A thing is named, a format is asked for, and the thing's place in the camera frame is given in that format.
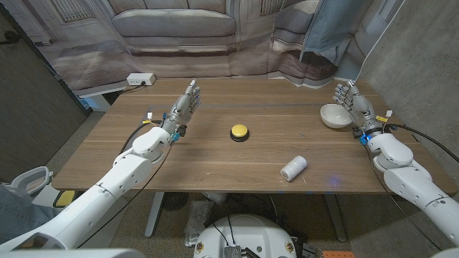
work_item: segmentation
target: white power strip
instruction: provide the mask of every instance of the white power strip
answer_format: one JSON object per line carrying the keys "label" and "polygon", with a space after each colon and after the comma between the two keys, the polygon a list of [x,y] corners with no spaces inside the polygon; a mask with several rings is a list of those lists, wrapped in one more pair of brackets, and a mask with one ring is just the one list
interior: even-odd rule
{"label": "white power strip", "polygon": [[153,82],[156,80],[152,72],[131,73],[126,79],[130,86],[139,86],[142,82],[145,82],[145,85],[153,85]]}

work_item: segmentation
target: paper towel roll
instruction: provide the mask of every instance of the paper towel roll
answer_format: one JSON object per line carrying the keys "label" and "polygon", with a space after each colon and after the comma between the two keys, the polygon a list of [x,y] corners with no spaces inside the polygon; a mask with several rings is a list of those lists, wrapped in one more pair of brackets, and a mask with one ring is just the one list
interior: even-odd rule
{"label": "paper towel roll", "polygon": [[284,168],[280,170],[280,175],[287,181],[296,177],[308,165],[305,158],[296,156]]}

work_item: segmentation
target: yellow sticker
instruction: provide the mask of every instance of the yellow sticker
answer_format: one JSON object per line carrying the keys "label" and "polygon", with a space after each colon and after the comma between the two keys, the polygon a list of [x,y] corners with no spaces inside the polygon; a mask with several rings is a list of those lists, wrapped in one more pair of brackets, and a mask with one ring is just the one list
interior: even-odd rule
{"label": "yellow sticker", "polygon": [[380,117],[380,116],[376,116],[376,119],[379,120],[379,121],[382,121],[382,122],[387,122],[387,118],[383,118],[383,117]]}

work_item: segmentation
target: white robotic arm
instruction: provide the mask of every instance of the white robotic arm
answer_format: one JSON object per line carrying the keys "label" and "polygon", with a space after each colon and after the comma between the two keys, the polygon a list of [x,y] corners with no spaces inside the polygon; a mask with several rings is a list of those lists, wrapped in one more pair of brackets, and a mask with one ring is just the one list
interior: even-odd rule
{"label": "white robotic arm", "polygon": [[0,252],[15,249],[72,249],[82,244],[85,236],[107,210],[126,191],[144,182],[153,167],[164,157],[162,148],[171,145],[199,105],[199,87],[193,80],[179,98],[161,128],[154,127],[139,136],[133,147],[121,153],[113,167],[94,186],[73,201],[46,224],[2,245]]}
{"label": "white robotic arm", "polygon": [[410,201],[459,246],[459,204],[432,182],[432,176],[413,159],[413,152],[391,133],[382,131],[371,103],[359,94],[353,81],[337,87],[333,99],[349,112],[359,126],[363,144],[372,153],[375,167],[384,173],[384,182],[394,193]]}

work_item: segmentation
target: wooden table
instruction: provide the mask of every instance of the wooden table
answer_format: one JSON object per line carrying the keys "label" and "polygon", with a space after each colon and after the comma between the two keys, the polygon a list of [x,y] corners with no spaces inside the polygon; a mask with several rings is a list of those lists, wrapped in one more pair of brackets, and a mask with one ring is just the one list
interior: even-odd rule
{"label": "wooden table", "polygon": [[[121,95],[52,182],[58,189],[88,189],[112,166],[126,138],[147,110],[154,119],[168,112],[190,80],[157,80],[152,87]],[[336,84],[313,90],[287,80],[198,80],[202,105],[146,189],[252,193],[381,194],[364,147],[351,126],[330,129],[320,118],[333,102]],[[360,92],[378,114],[388,107],[365,81]],[[392,117],[391,123],[401,123]],[[233,125],[244,124],[249,140],[230,139]],[[446,193],[455,184],[430,154],[405,130],[394,132]],[[280,169],[300,155],[308,167],[291,182]]]}

